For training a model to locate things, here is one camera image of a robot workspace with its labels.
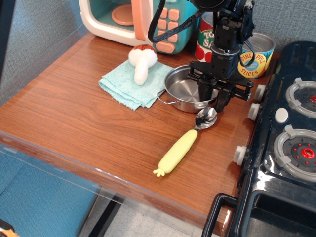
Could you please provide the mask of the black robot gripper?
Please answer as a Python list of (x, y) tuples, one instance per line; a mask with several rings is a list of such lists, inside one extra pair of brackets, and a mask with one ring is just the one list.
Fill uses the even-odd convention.
[(219, 113), (227, 106), (230, 99), (237, 97), (247, 101), (254, 86), (249, 79), (242, 76), (237, 69), (242, 47), (234, 50), (222, 50), (211, 47), (212, 57), (209, 63), (191, 61), (188, 78), (198, 83), (200, 101), (210, 101), (213, 90), (218, 91), (215, 110)]

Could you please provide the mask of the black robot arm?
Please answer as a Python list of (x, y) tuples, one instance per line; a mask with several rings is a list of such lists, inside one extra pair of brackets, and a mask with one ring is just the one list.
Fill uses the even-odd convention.
[(221, 112), (233, 97), (247, 101), (254, 86), (237, 69), (242, 63), (243, 45), (251, 45), (248, 39), (255, 28), (254, 1), (194, 0), (192, 3), (202, 13), (213, 13), (214, 40), (210, 46), (211, 61), (191, 61), (188, 78), (198, 83), (201, 101), (210, 100), (217, 91), (215, 110)]

